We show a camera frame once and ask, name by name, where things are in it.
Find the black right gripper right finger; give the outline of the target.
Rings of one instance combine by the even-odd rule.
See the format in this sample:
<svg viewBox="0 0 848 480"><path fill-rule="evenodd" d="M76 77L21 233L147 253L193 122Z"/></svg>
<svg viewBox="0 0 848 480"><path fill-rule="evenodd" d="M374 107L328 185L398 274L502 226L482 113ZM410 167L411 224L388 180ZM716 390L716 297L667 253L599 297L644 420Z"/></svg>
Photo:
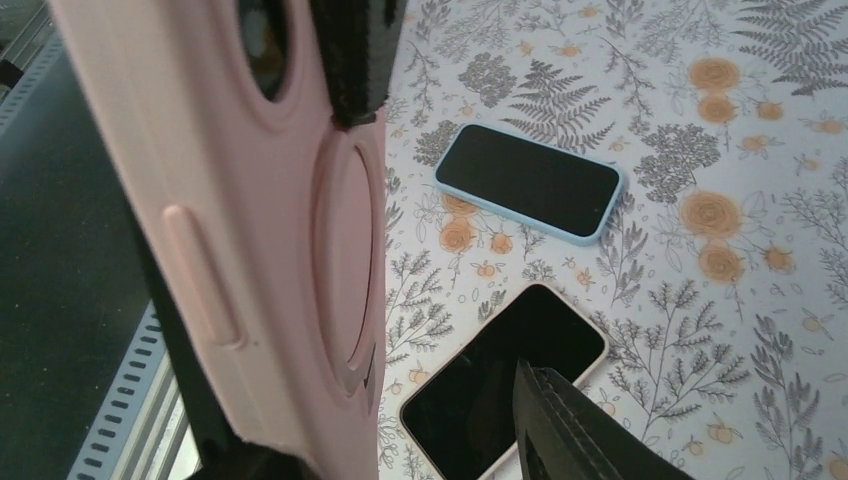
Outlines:
<svg viewBox="0 0 848 480"><path fill-rule="evenodd" d="M555 370L517 363L513 418L522 477L688 480Z"/></svg>

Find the pink silicone phone case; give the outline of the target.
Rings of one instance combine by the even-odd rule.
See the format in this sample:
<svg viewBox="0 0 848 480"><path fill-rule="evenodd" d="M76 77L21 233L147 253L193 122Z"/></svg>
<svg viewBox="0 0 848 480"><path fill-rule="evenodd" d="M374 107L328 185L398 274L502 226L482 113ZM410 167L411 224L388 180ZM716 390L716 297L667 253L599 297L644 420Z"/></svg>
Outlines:
<svg viewBox="0 0 848 480"><path fill-rule="evenodd" d="M385 113L335 123L312 2L51 10L234 433L312 479L375 479Z"/></svg>

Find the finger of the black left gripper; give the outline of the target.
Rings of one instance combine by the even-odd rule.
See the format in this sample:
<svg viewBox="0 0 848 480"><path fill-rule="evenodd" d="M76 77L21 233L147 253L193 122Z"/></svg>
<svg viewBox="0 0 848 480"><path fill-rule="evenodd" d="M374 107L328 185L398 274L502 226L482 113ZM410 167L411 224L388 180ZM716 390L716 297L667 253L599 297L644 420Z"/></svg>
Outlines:
<svg viewBox="0 0 848 480"><path fill-rule="evenodd" d="M334 121L376 121L389 97L404 0L316 0L311 12Z"/></svg>

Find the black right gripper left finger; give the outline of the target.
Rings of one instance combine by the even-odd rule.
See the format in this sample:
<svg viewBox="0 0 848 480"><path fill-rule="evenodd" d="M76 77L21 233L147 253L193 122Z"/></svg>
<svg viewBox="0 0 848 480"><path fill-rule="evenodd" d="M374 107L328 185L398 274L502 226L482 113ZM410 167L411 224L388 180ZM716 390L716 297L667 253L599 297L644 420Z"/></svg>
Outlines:
<svg viewBox="0 0 848 480"><path fill-rule="evenodd" d="M300 479L295 457L243 441L233 431L206 378L138 221L130 220L155 316L182 396L200 469L193 479Z"/></svg>

